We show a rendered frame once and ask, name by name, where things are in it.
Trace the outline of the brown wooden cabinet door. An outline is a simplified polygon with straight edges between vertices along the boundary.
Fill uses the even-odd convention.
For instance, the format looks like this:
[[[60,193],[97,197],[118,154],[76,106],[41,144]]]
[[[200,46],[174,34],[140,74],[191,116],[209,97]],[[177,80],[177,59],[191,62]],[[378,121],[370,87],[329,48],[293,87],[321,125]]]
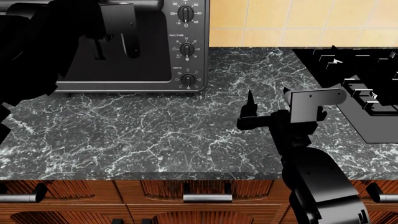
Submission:
[[[0,224],[134,224],[123,204],[0,203]]]
[[[278,224],[287,205],[281,204],[129,204],[135,224]]]

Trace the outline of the black glass cooktop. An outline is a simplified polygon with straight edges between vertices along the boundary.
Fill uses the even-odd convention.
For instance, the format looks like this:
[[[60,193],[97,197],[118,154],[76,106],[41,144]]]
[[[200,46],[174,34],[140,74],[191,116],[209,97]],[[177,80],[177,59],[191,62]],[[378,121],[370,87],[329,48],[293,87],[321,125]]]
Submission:
[[[358,67],[325,70],[312,59],[315,49],[295,49],[293,52],[323,88],[341,88],[347,94],[339,110],[366,143],[398,144],[398,116],[371,116],[341,86],[345,78],[357,76],[369,89],[398,101],[398,54]]]

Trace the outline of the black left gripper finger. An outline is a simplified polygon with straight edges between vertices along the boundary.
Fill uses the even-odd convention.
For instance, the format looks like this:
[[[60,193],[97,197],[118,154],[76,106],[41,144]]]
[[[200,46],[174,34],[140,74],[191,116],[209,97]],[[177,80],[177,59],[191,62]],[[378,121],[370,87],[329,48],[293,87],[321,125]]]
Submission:
[[[104,46],[107,43],[107,37],[104,36],[102,39],[95,39],[93,41],[93,55],[96,60],[105,60]]]
[[[136,34],[122,33],[121,39],[125,54],[129,58],[138,58],[141,54],[138,36]]]

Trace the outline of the wooden cabinet drawers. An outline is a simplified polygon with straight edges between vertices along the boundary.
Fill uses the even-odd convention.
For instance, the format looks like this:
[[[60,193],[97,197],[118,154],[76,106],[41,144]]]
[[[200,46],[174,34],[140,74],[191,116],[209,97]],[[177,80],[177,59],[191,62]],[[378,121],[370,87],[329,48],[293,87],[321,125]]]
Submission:
[[[231,194],[234,204],[286,203],[281,180],[117,180],[126,204],[182,204],[183,194]]]

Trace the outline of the brown wooden drawer front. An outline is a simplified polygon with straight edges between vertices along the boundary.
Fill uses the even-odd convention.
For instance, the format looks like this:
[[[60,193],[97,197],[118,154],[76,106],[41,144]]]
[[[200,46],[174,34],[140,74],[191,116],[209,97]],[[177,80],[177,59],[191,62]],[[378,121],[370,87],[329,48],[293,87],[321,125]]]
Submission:
[[[377,183],[384,194],[398,194],[398,180],[352,180],[351,184],[358,191],[360,199],[371,201],[366,187],[373,182]]]
[[[42,203],[122,203],[111,180],[0,180],[8,194],[29,194],[41,182],[48,188]]]

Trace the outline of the black toaster oven body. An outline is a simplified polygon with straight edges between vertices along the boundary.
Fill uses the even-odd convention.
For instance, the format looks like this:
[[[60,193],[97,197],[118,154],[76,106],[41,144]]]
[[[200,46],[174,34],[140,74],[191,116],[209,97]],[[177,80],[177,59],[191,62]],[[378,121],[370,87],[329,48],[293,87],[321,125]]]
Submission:
[[[59,93],[196,93],[207,86],[208,48],[210,29],[210,0],[164,0],[167,7],[171,77],[167,82],[57,82]],[[194,10],[193,20],[184,23],[178,18],[178,9],[189,5]],[[194,54],[180,53],[184,42],[193,44]],[[196,83],[186,87],[183,74],[191,73]]]

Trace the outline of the black timer knob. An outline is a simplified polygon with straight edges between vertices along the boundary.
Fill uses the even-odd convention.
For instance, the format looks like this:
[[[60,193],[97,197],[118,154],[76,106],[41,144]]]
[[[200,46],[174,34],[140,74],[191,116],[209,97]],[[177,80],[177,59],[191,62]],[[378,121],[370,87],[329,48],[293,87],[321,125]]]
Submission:
[[[180,53],[185,57],[189,57],[189,56],[193,55],[194,51],[195,51],[195,48],[194,48],[193,44],[191,44],[189,42],[184,42],[180,46]]]

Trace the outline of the black stove grate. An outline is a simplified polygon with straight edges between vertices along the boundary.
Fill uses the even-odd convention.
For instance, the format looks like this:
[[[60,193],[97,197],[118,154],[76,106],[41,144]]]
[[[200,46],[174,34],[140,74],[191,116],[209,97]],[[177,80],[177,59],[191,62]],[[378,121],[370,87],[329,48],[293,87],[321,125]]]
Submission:
[[[357,76],[345,78],[341,86],[371,116],[398,116],[398,101],[369,89]]]
[[[388,59],[398,54],[398,48],[393,49],[339,49],[334,45],[330,49],[315,49],[312,59],[325,70],[358,67],[376,63],[379,59]]]

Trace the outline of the black function knob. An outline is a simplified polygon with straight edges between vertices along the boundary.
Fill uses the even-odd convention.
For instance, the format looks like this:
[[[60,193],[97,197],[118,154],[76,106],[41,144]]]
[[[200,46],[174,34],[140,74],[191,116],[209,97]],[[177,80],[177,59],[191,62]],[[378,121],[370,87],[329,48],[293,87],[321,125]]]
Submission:
[[[196,83],[196,78],[195,78],[194,74],[186,73],[186,74],[182,75],[181,82],[186,87],[191,87]]]

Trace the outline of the dark glass toaster oven door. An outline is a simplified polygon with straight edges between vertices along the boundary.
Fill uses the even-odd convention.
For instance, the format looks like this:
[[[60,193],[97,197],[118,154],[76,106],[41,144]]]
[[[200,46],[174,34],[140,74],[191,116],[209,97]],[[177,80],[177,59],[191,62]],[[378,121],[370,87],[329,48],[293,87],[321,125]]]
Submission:
[[[93,41],[81,37],[66,76],[60,82],[167,82],[171,77],[169,28],[164,0],[99,0],[100,5],[133,4],[140,56],[129,58],[121,34],[107,35],[105,60],[96,60]]]

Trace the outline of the black temperature knob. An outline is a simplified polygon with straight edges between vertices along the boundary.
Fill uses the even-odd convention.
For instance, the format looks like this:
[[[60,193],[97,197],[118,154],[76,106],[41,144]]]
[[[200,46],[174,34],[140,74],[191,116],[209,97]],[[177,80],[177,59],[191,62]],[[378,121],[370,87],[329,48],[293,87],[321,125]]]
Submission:
[[[178,14],[178,18],[182,22],[187,23],[187,22],[190,22],[191,20],[193,20],[194,10],[189,5],[182,5],[181,7],[179,7],[177,14]]]

